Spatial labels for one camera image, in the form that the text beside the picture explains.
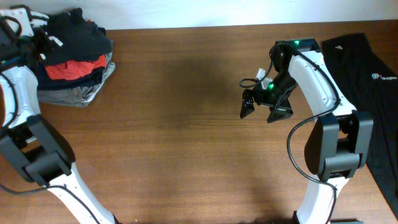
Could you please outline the dark green Nike t-shirt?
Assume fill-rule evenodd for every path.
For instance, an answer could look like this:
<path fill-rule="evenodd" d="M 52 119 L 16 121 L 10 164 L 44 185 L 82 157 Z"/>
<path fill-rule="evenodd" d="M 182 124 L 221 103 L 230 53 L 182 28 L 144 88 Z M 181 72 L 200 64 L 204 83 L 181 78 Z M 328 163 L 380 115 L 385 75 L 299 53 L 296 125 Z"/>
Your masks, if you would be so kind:
<path fill-rule="evenodd" d="M 46 65 L 69 60 L 95 61 L 99 56 L 112 52 L 111 42 L 104 30 L 95 22 L 85 20 L 80 7 L 50 15 L 45 31 L 62 43 L 62 46 L 45 55 Z"/>

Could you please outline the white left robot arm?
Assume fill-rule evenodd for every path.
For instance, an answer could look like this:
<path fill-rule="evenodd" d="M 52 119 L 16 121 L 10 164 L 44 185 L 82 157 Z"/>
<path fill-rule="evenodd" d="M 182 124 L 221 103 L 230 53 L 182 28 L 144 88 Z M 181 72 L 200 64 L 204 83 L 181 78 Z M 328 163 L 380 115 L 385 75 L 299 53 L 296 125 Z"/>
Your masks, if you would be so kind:
<path fill-rule="evenodd" d="M 41 115 L 39 82 L 32 69 L 62 43 L 37 30 L 35 20 L 44 24 L 48 16 L 31 12 L 25 5 L 1 9 L 1 155 L 25 181 L 39 188 L 23 192 L 5 186 L 1 189 L 13 195 L 49 191 L 80 223 L 117 223 L 81 178 L 71 145 Z"/>

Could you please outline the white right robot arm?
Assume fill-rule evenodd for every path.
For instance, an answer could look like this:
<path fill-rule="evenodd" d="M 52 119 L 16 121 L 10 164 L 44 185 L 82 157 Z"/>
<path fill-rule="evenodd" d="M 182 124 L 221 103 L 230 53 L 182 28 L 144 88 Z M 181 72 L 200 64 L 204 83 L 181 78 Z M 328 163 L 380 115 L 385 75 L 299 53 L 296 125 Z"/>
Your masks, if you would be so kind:
<path fill-rule="evenodd" d="M 287 136 L 287 154 L 294 168 L 308 180 L 304 199 L 291 223 L 331 223 L 342 188 L 365 163 L 374 121 L 359 112 L 329 73 L 321 48 L 313 38 L 278 40 L 269 51 L 271 63 L 259 69 L 250 85 L 241 80 L 243 99 L 240 118 L 264 105 L 268 123 L 290 118 L 289 96 L 300 87 L 313 115 L 296 124 Z M 296 163 L 291 140 L 298 128 L 314 122 L 304 149 L 309 173 Z"/>

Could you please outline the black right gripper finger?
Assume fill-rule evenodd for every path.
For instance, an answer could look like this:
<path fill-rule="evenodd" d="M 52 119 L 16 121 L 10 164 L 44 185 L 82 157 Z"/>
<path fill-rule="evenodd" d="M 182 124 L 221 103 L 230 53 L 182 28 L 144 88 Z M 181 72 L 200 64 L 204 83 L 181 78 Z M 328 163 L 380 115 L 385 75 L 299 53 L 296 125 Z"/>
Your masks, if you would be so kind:
<path fill-rule="evenodd" d="M 243 119 L 247 115 L 251 114 L 254 112 L 254 99 L 252 95 L 252 90 L 245 89 L 243 91 L 243 99 L 242 99 L 242 105 L 241 105 L 241 111 L 240 111 L 240 118 Z"/>
<path fill-rule="evenodd" d="M 284 100 L 278 107 L 270 106 L 270 114 L 267 118 L 268 123 L 273 123 L 283 119 L 290 118 L 294 112 L 290 105 L 289 100 Z"/>

